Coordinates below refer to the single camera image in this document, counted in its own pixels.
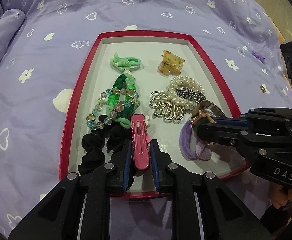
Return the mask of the right hand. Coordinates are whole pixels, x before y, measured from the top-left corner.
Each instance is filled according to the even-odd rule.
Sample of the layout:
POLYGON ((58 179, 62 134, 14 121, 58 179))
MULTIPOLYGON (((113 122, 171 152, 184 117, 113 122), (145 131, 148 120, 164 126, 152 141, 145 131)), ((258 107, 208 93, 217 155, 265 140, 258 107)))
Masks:
POLYGON ((292 189, 285 190, 282 185, 275 183, 270 184, 269 196, 271 199, 272 205, 279 209, 292 202, 292 189))

